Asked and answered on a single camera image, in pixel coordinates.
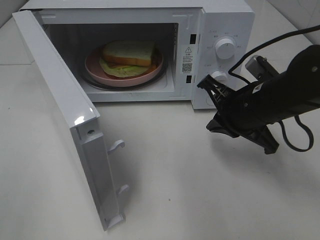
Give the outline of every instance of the black cable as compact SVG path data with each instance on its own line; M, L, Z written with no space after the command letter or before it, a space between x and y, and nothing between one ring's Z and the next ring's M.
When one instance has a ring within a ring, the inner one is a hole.
M307 149L301 149L301 148L298 148L296 146L293 146L291 144L291 142L288 140L288 137L287 137L287 134L286 134L286 129L285 129L285 125L284 125L284 122L282 120L278 121L278 123L280 124L281 126L281 130L282 130L282 136L283 136L283 140L285 141L285 143L293 150L297 151L297 152L306 152L308 150L310 150L313 145L314 145L314 135L312 133L312 131L310 130L310 128L308 128L306 125L304 125L299 116L294 116L294 119L296 121L296 123L303 129L305 130L306 134L308 135L309 137L309 147Z
M229 69L228 73L233 76L233 77L236 77L238 79L241 79L242 81L246 82L247 84L250 84L250 82L245 79L243 76L240 76L236 73L233 73L233 71L239 67L243 62L244 60L249 57L250 55L252 55L253 53L255 53L256 51L259 51L260 49L263 49L271 44L274 44L276 42L279 42L283 39L286 39L286 38L289 38L289 37L292 37L292 36L296 36L296 35L300 35L300 34L307 34L307 33L311 33L311 32L314 32L314 31L318 31L320 30L320 25L317 25L317 26L312 26L312 27L309 27L309 28L305 28L305 29L301 29L301 30L296 30L296 31L291 31L291 32L287 32L283 35L280 35L280 36L277 36L269 41L266 41L265 43L259 45L259 46L256 46L254 49L248 51L245 55L243 55L243 57L233 66Z

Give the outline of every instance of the plate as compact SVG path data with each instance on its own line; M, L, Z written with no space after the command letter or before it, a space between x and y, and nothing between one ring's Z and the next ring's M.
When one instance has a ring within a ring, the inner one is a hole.
M162 69L164 64L163 55L156 50L152 57L152 64L155 64L155 69L149 69L143 74L132 77L116 77L106 74L99 64L103 46L93 50L84 60L84 66L88 74L98 83L111 87L133 87L144 84L153 79Z

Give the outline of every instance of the qr code sticker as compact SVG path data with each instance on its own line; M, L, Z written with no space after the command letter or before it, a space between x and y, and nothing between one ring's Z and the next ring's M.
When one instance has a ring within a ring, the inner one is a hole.
M191 72L192 63L183 63L182 64L182 72Z

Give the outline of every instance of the sticker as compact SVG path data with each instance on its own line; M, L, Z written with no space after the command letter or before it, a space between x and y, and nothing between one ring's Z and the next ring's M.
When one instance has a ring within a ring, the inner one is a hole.
M183 74L191 75L194 71L194 59L195 59L195 45L185 44L181 46L182 50L182 63L181 72Z
M255 86L254 89L253 89L253 91L252 91L252 94L254 94L254 93L256 93L256 92L259 92L260 89L262 88L262 85L263 85L263 83Z

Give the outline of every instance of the open microwave door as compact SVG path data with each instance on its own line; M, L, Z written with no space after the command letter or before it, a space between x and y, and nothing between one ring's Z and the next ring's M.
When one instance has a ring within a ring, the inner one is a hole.
M103 229L106 230L123 220L124 215L119 208L108 151L98 123L100 114L35 15L28 10L12 15L29 56L43 76L40 85L48 99L48 107L60 128L74 142Z

